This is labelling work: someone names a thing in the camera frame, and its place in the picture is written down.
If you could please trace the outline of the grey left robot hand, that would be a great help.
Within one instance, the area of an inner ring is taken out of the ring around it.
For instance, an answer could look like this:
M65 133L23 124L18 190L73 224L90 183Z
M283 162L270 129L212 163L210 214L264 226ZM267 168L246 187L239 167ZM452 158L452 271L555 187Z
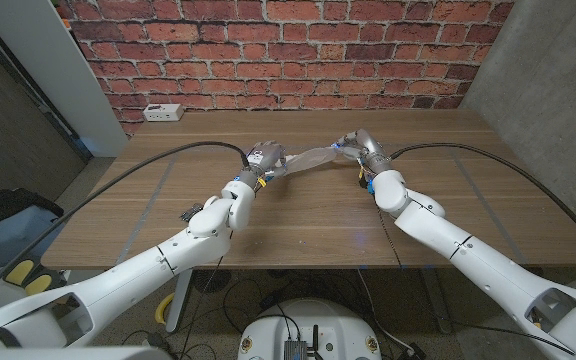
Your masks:
M254 188L257 180L282 176L286 172L285 148L274 140L256 143L247 154L249 163L238 180Z

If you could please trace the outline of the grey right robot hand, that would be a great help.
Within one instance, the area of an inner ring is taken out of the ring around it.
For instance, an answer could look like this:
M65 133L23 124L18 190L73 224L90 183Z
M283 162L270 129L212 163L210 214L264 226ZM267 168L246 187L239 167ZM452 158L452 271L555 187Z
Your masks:
M391 161L381 144L364 129L342 136L333 147L346 158L357 160L374 174L392 170Z

